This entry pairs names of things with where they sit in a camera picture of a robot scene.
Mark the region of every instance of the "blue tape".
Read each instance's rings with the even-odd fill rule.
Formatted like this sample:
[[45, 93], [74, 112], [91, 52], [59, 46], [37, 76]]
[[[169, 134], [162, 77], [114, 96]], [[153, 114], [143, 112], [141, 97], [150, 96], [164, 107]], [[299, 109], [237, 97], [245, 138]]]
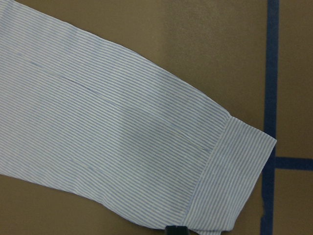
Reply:
[[275, 167], [289, 170], [313, 170], [313, 159], [276, 157]]
[[[268, 0], [264, 132], [276, 137], [279, 0]], [[261, 235], [273, 233], [275, 149], [263, 169]]]

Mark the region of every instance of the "blue line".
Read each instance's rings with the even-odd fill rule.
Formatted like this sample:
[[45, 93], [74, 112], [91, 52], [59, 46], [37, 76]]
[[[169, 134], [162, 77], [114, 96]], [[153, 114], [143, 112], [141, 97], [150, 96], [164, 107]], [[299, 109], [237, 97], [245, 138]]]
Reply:
[[[278, 26], [279, 0], [268, 0], [264, 132], [274, 138], [276, 137]], [[265, 213], [261, 219], [261, 235], [273, 233], [274, 181], [275, 149], [263, 169], [262, 198]]]
[[275, 164], [280, 169], [313, 170], [313, 159], [276, 157]]

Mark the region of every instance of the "pinstripe pattern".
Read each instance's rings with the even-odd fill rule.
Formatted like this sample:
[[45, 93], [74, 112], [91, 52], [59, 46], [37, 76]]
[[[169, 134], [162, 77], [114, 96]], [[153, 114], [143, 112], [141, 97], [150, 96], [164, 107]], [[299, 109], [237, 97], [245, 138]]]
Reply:
[[137, 53], [0, 0], [0, 173], [150, 228], [232, 228], [275, 139]]

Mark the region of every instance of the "black object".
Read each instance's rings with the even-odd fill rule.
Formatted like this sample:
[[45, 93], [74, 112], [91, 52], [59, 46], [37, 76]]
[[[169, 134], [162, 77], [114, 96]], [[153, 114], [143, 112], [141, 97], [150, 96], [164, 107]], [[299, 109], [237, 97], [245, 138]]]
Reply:
[[189, 235], [189, 230], [186, 226], [166, 226], [165, 235]]

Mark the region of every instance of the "brown background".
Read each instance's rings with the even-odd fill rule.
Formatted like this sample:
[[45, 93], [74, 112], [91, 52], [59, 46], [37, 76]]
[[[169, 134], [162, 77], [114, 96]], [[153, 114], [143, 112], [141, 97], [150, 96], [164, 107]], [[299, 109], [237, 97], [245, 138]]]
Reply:
[[[18, 0], [130, 48], [263, 129], [267, 1]], [[313, 5], [280, 1], [277, 155], [313, 157]], [[260, 177], [235, 228], [260, 233]], [[162, 235], [74, 194], [0, 176], [0, 235]], [[274, 235], [313, 231], [313, 172], [276, 170]]]

